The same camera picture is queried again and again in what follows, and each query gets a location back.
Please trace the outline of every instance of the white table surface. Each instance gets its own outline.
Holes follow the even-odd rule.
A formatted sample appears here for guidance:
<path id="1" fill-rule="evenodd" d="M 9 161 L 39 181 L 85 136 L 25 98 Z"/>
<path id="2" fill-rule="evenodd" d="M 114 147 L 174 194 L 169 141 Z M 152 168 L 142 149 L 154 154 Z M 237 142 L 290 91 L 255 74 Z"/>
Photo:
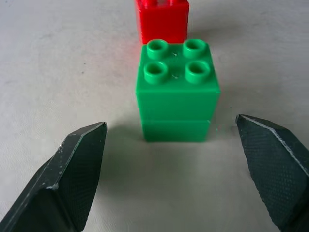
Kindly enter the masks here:
<path id="1" fill-rule="evenodd" d="M 278 232 L 249 176 L 235 116 L 309 147 L 306 0 L 192 0 L 190 38 L 222 94 L 205 143 L 141 138 L 133 0 L 1 0 L 0 219 L 70 132 L 109 125 L 86 232 Z"/>

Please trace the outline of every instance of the stacked green bricks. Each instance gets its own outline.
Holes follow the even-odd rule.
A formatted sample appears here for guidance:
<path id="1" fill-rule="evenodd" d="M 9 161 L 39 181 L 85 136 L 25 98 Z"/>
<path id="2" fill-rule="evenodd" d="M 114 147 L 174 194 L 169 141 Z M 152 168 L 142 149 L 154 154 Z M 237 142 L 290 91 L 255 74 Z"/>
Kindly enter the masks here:
<path id="1" fill-rule="evenodd" d="M 204 141 L 220 95 L 208 44 L 144 45 L 136 94 L 147 141 Z"/>

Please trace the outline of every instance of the green lego duplo brick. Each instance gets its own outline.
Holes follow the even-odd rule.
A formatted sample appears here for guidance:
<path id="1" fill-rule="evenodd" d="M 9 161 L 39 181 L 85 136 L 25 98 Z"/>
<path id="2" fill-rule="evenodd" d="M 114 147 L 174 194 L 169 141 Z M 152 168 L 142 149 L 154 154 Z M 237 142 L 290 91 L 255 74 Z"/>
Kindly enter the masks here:
<path id="1" fill-rule="evenodd" d="M 148 142 L 203 142 L 209 121 L 143 121 L 142 130 Z"/>
<path id="2" fill-rule="evenodd" d="M 142 121 L 211 120 L 220 88 L 208 44 L 150 41 L 141 50 L 136 94 Z"/>

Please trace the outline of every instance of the red block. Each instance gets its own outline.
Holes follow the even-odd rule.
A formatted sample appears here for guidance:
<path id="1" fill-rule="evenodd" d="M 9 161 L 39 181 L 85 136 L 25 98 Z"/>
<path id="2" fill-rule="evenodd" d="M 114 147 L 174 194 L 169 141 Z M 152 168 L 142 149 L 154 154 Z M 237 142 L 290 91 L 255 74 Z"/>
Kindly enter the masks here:
<path id="1" fill-rule="evenodd" d="M 181 44 L 187 38 L 187 0 L 135 0 L 142 44 L 153 39 Z"/>

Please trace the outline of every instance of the green stud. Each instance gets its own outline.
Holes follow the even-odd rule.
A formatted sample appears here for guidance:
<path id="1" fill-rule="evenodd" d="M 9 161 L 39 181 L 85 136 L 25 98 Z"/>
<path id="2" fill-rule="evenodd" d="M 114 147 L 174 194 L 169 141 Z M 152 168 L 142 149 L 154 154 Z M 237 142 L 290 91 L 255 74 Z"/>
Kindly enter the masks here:
<path id="1" fill-rule="evenodd" d="M 147 55 L 150 59 L 164 58 L 169 51 L 169 44 L 165 40 L 151 40 L 147 43 Z"/>
<path id="2" fill-rule="evenodd" d="M 183 43 L 183 55 L 188 59 L 197 59 L 201 57 L 208 44 L 200 39 L 189 39 Z"/>
<path id="3" fill-rule="evenodd" d="M 201 84 L 211 74 L 211 67 L 204 61 L 191 61 L 185 66 L 185 79 L 191 84 Z"/>
<path id="4" fill-rule="evenodd" d="M 163 62 L 150 62 L 144 66 L 145 80 L 151 85 L 159 85 L 168 79 L 169 68 Z"/>

